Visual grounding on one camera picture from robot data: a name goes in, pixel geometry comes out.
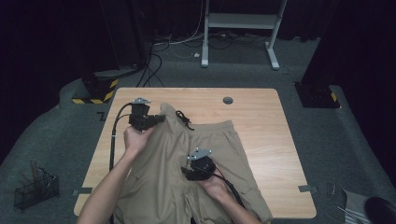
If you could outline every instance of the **drawstring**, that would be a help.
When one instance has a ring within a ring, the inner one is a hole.
[[[186,116],[184,116],[183,112],[181,112],[180,110],[178,110],[178,111],[176,112],[176,115],[177,115],[178,118],[181,119],[181,121],[184,123],[184,125],[185,125],[187,128],[189,128],[190,130],[194,131],[194,129],[190,128],[190,126],[189,126],[189,123],[191,123],[190,120],[189,120],[188,118],[186,118]]]

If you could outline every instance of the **forearm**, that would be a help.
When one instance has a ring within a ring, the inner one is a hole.
[[[239,205],[229,194],[216,198],[235,224],[260,224],[253,215]]]
[[[107,223],[135,155],[123,155],[85,202],[77,223]]]

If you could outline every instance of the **khaki pants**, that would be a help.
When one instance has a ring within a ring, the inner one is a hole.
[[[230,120],[191,124],[191,131],[172,106],[162,104],[161,111],[165,122],[156,127],[122,187],[114,211],[116,223],[188,224],[192,217],[197,224],[232,223],[222,207],[181,172],[197,147],[212,150],[209,157],[233,183],[253,216],[262,223],[272,218]]]

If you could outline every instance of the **white metal stand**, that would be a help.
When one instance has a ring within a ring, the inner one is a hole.
[[[278,70],[274,53],[274,43],[277,31],[282,22],[283,12],[285,11],[288,0],[281,0],[280,10],[276,15],[256,15],[256,14],[229,14],[229,13],[209,13],[209,0],[206,0],[205,9],[205,33],[204,44],[202,48],[202,67],[209,66],[209,47],[208,47],[208,31],[209,27],[221,28],[246,28],[246,29],[263,29],[273,30],[269,42],[265,42],[265,49],[271,61],[274,70]]]

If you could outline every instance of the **wooden table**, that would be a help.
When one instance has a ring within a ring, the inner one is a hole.
[[[233,103],[223,103],[224,97]],[[168,103],[194,124],[217,123],[230,119],[247,154],[250,168],[262,196],[274,218],[312,218],[316,208],[310,192],[300,192],[307,185],[303,168],[291,138],[290,129],[279,101],[272,89],[208,89],[208,88],[120,88],[106,119],[85,177],[83,188],[95,188],[108,173],[111,130],[120,108],[142,97],[151,101],[150,115],[160,113],[160,104]],[[122,114],[130,114],[131,107]],[[124,151],[122,133],[128,117],[117,126],[115,161]],[[79,194],[75,206],[78,216],[89,194]]]

